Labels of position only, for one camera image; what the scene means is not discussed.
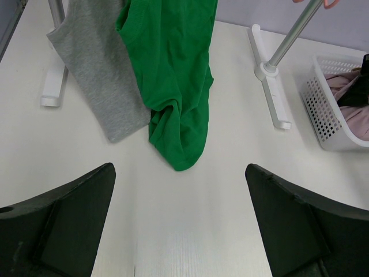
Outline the green tank top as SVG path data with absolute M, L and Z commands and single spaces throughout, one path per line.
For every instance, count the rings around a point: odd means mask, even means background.
M 216 1 L 128 1 L 116 20 L 151 110 L 149 142 L 177 171 L 195 165 L 206 144 L 216 10 Z

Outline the metal clothes rack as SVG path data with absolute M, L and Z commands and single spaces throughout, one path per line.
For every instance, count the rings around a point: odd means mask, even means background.
M 258 24 L 254 24 L 248 35 L 256 62 L 254 73 L 262 83 L 273 125 L 278 129 L 289 130 L 292 126 L 281 98 L 284 90 L 280 87 L 278 65 L 321 6 L 323 6 L 322 1 L 314 0 L 308 3 L 270 60 L 266 59 L 265 44 L 261 37 L 261 27 Z M 53 51 L 40 97 L 41 106 L 61 106 L 67 75 L 68 68 L 58 53 Z

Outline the white plastic laundry basket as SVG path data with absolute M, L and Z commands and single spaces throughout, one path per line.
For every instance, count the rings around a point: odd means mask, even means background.
M 349 72 L 360 66 L 362 59 L 350 55 L 318 53 L 311 60 L 312 66 L 300 95 L 321 147 L 326 151 L 367 152 L 368 142 L 351 132 L 325 79 L 326 74 Z

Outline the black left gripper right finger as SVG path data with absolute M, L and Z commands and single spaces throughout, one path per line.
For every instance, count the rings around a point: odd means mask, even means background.
M 257 164 L 245 178 L 273 276 L 368 276 L 368 211 Z

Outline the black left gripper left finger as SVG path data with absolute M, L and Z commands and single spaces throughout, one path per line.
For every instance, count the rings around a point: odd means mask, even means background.
M 116 180 L 112 163 L 1 208 L 1 276 L 91 276 Z

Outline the grey tank top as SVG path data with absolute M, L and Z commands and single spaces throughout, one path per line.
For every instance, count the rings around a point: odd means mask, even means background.
M 150 109 L 142 101 L 126 46 L 115 29 L 126 3 L 69 1 L 63 23 L 47 35 L 112 143 L 150 121 Z

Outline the mauve pink tank top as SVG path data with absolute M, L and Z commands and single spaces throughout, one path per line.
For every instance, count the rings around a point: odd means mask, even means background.
M 351 132 L 368 141 L 368 83 L 355 85 L 358 70 L 324 76 Z

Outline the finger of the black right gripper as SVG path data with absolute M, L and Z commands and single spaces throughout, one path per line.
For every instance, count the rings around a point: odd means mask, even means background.
M 339 107 L 368 106 L 368 54 L 363 57 L 358 78 L 337 101 L 337 104 Z

